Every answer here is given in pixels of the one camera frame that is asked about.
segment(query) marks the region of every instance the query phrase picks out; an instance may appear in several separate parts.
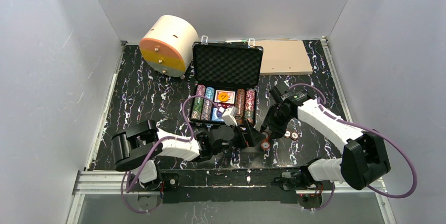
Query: case lid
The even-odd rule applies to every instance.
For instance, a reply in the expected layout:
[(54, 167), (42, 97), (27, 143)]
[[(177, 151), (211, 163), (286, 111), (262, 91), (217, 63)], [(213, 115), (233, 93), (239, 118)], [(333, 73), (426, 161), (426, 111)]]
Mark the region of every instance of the case lid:
[(262, 47), (195, 42), (192, 51), (199, 84), (245, 89), (259, 84)]

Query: case latch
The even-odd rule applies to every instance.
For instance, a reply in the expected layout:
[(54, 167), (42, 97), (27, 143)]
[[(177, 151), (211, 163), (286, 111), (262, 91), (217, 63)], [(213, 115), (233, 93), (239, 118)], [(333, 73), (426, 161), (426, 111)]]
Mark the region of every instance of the case latch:
[(256, 45), (256, 40), (254, 38), (248, 39), (248, 48), (254, 47), (255, 45)]
[(201, 44), (208, 44), (208, 36), (201, 36)]

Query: white panel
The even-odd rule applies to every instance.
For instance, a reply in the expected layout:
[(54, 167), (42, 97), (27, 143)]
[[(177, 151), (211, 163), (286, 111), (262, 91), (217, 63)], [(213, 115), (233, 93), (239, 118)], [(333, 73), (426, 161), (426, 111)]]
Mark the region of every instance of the white panel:
[(162, 15), (211, 40), (316, 38), (332, 31), (347, 0), (99, 0), (121, 40), (138, 42)]
[[(349, 0), (330, 36), (355, 121), (392, 137), (419, 183), (391, 200), (398, 223), (444, 223), (446, 189), (446, 0)], [(410, 170), (388, 147), (390, 193), (406, 192)]]
[(0, 223), (65, 223), (120, 42), (97, 0), (0, 0)]

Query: wire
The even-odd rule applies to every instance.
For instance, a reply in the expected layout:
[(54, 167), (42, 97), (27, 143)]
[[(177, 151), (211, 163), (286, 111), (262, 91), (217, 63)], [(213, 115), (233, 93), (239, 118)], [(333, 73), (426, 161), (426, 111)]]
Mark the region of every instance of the wire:
[(322, 194), (322, 191), (323, 191), (323, 184), (321, 184), (321, 191), (319, 192), (318, 195), (321, 195), (321, 194)]
[[(324, 107), (321, 105), (321, 102), (322, 102), (322, 104), (326, 104), (327, 103), (327, 100), (325, 99), (325, 95), (318, 89), (318, 88), (316, 88), (315, 86), (312, 86), (312, 85), (308, 85), (308, 84), (303, 84), (303, 83), (298, 83), (298, 84), (294, 84), (294, 85), (292, 85), (292, 86), (290, 86), (290, 89), (291, 88), (293, 88), (293, 87), (296, 87), (296, 86), (307, 86), (307, 87), (311, 87), (311, 88), (313, 88), (315, 91), (317, 91), (319, 94), (320, 94), (320, 96), (323, 98), (323, 99), (321, 99), (320, 97), (318, 97), (317, 98), (317, 102), (318, 102), (318, 105), (319, 105), (319, 109), (321, 109), (321, 111), (325, 114), (325, 115), (327, 115), (328, 117), (330, 117), (331, 119), (338, 119), (337, 117), (335, 117), (335, 116), (333, 116), (333, 115), (331, 115), (331, 114), (329, 114), (329, 113), (327, 113), (325, 110), (324, 110)], [(387, 136), (385, 136), (385, 135), (383, 135), (383, 134), (381, 134), (381, 133), (379, 133), (378, 131), (376, 131), (376, 130), (374, 130), (374, 129), (372, 129), (372, 128), (368, 128), (368, 127), (365, 127), (365, 126), (361, 126), (361, 125), (359, 125), (359, 124), (356, 124), (356, 123), (351, 123), (351, 122), (348, 122), (348, 121), (345, 121), (345, 120), (342, 120), (342, 119), (338, 119), (338, 122), (340, 122), (340, 123), (343, 123), (343, 124), (345, 124), (345, 125), (349, 125), (349, 126), (353, 126), (353, 127), (357, 127), (357, 128), (360, 128), (360, 129), (362, 129), (362, 130), (365, 130), (365, 131), (368, 131), (368, 132), (371, 132), (371, 133), (374, 133), (375, 135), (377, 135), (377, 136), (379, 136), (379, 137), (381, 137), (382, 139), (384, 139), (386, 142), (388, 142), (390, 145), (392, 145), (402, 156), (403, 156), (403, 158), (406, 160), (406, 162), (407, 162), (407, 164), (409, 165), (409, 168), (410, 168), (410, 170), (411, 170), (411, 172), (412, 172), (412, 186), (410, 187), (410, 189), (409, 189), (409, 191), (407, 191), (406, 193), (404, 193), (404, 194), (400, 194), (400, 195), (393, 195), (393, 194), (388, 194), (388, 193), (385, 193), (385, 192), (382, 192), (382, 191), (380, 191), (380, 190), (378, 190), (378, 189), (376, 189), (376, 188), (374, 188), (374, 187), (372, 187), (372, 186), (367, 186), (368, 188), (370, 188), (372, 191), (374, 191), (374, 192), (376, 192), (376, 193), (378, 193), (378, 194), (380, 194), (380, 195), (383, 195), (383, 196), (386, 196), (386, 197), (389, 197), (389, 198), (394, 198), (394, 199), (402, 199), (402, 198), (406, 198), (406, 197), (408, 197), (408, 196), (410, 196), (410, 195), (412, 195), (412, 193), (415, 191), (415, 189), (417, 188), (417, 184), (418, 184), (418, 177), (417, 177), (417, 172), (415, 171), (415, 166), (413, 165), (413, 163), (412, 163), (412, 161), (409, 159), (409, 157), (406, 155), (406, 153), (393, 141), (393, 140), (391, 140), (389, 137), (387, 137)]]
[(303, 207), (298, 208), (298, 207), (295, 207), (295, 206), (293, 206), (293, 205), (289, 205), (289, 204), (284, 204), (284, 206), (292, 207), (292, 208), (297, 208), (297, 209), (305, 209), (305, 210), (308, 210), (308, 211), (311, 211), (311, 212), (322, 210), (322, 209), (324, 209), (326, 206), (328, 206), (328, 204), (331, 202), (331, 199), (333, 198), (333, 195), (335, 194), (335, 193), (334, 193), (334, 189), (335, 189), (335, 183), (332, 183), (332, 184), (331, 184), (331, 193), (330, 193), (330, 197), (328, 198), (327, 202), (325, 202), (322, 206), (320, 206), (320, 207), (318, 207), (318, 208), (310, 208), (310, 209), (306, 209), (306, 208), (303, 208)]
[(128, 209), (130, 209), (131, 211), (135, 212), (135, 213), (149, 213), (149, 212), (152, 212), (152, 211), (156, 210), (159, 206), (161, 206), (161, 204), (162, 204), (162, 202), (163, 202), (163, 198), (161, 198), (161, 202), (160, 202), (159, 205), (155, 206), (155, 207), (152, 208), (152, 209), (144, 210), (144, 211), (136, 210), (135, 208), (131, 207), (131, 205), (128, 204), (128, 202), (126, 201), (125, 196), (124, 196), (124, 189), (123, 189), (123, 186), (124, 186), (124, 180), (125, 180), (125, 178), (127, 177), (127, 175), (128, 175), (129, 173), (130, 173), (130, 171), (126, 171), (126, 172), (124, 173), (123, 179), (122, 179), (122, 181), (121, 181), (121, 198), (123, 199), (123, 202), (124, 202), (124, 204), (126, 205), (126, 207), (127, 207)]
[(161, 199), (163, 199), (163, 197), (164, 197), (164, 192), (163, 192), (163, 191), (164, 191), (164, 185), (165, 185), (165, 183), (166, 183), (166, 182), (163, 181), (163, 187), (161, 187), (161, 190), (159, 191), (159, 196), (160, 196)]
[[(202, 96), (202, 95), (193, 95), (193, 96), (190, 96), (189, 98), (187, 98), (183, 102), (183, 105), (181, 106), (181, 113), (183, 114), (184, 120), (186, 121), (186, 124), (187, 124), (187, 128), (190, 131), (190, 134), (191, 134), (190, 138), (189, 139), (181, 139), (181, 138), (176, 138), (176, 137), (173, 137), (173, 136), (165, 136), (165, 137), (159, 139), (158, 141), (156, 141), (155, 144), (150, 149), (149, 153), (144, 158), (144, 161), (141, 163), (141, 166), (139, 167), (138, 172), (136, 172), (135, 177), (133, 178), (133, 181), (131, 183), (129, 183), (130, 174), (128, 175), (129, 178), (127, 179), (126, 189), (125, 189), (126, 193), (131, 192), (131, 190), (135, 187), (136, 183), (138, 183), (139, 175), (141, 175), (141, 172), (143, 171), (144, 166), (149, 161), (149, 159), (151, 158), (153, 152), (155, 152), (155, 149), (158, 147), (158, 145), (161, 144), (162, 141), (168, 140), (168, 139), (174, 139), (174, 140), (179, 140), (179, 141), (184, 141), (184, 142), (191, 142), (193, 140), (193, 138), (195, 137), (195, 133), (194, 133), (194, 130), (192, 129), (192, 125), (188, 121), (188, 119), (186, 117), (186, 113), (185, 113), (186, 104), (193, 98), (204, 98), (204, 99), (210, 101), (214, 106), (217, 106), (217, 103), (215, 103), (213, 100), (211, 100), (211, 99), (209, 99), (209, 98), (207, 98), (205, 96)], [(125, 180), (125, 177), (127, 176), (128, 173), (130, 173), (130, 172), (128, 171), (128, 172), (124, 173), (123, 180), (122, 180), (122, 183), (121, 183), (121, 197), (123, 199), (124, 204), (127, 206), (127, 208), (130, 209), (133, 212), (136, 212), (136, 213), (147, 213), (147, 212), (151, 212), (151, 211), (155, 210), (156, 208), (158, 208), (158, 206), (157, 206), (157, 207), (155, 207), (153, 209), (150, 209), (150, 210), (147, 210), (147, 211), (139, 211), (139, 210), (136, 210), (136, 209), (132, 208), (127, 203), (127, 201), (125, 200), (125, 197), (124, 197), (124, 180)]]
[(154, 191), (154, 190), (158, 189), (162, 184), (163, 184), (163, 182), (158, 183), (158, 186), (157, 186), (156, 188), (154, 188), (154, 189), (149, 189), (149, 191)]
[(325, 202), (325, 204), (323, 204), (322, 206), (318, 207), (318, 208), (311, 208), (308, 209), (310, 211), (319, 211), (324, 209), (326, 206), (328, 206), (328, 204), (330, 203), (331, 199), (333, 198), (334, 193), (334, 189), (335, 189), (335, 183), (331, 183), (331, 193), (330, 193), (330, 197), (328, 198), (327, 202)]

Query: black marble-patterned mat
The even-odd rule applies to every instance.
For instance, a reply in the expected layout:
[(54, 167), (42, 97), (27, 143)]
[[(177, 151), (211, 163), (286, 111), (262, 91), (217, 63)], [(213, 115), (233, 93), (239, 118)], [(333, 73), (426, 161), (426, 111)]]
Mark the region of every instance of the black marble-patterned mat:
[[(304, 44), (313, 66), (313, 74), (261, 76), (257, 88), (256, 128), (260, 127), (273, 102), (268, 91), (279, 81), (285, 81), (288, 84), (307, 83), (316, 86), (327, 97), (326, 107), (335, 114), (344, 117), (321, 42), (319, 40), (304, 40)], [(141, 121), (152, 119), (158, 122), (158, 127), (167, 132), (190, 136), (180, 114), (180, 105), (192, 95), (194, 85), (193, 66), (189, 68), (184, 80), (165, 76), (154, 71), (143, 60), (138, 46), (126, 46), (111, 99), (103, 140), (91, 169), (114, 170), (111, 136), (117, 130)], [(288, 125), (288, 130), (296, 131), (299, 134), (299, 139), (297, 141), (286, 138), (274, 140), (269, 151), (264, 151), (257, 146), (234, 149), (232, 154), (226, 156), (219, 154), (209, 161), (201, 163), (186, 162), (174, 157), (157, 157), (156, 162), (161, 169), (272, 168), (301, 166), (316, 157), (340, 157), (340, 152), (334, 145), (309, 125), (294, 119)]]

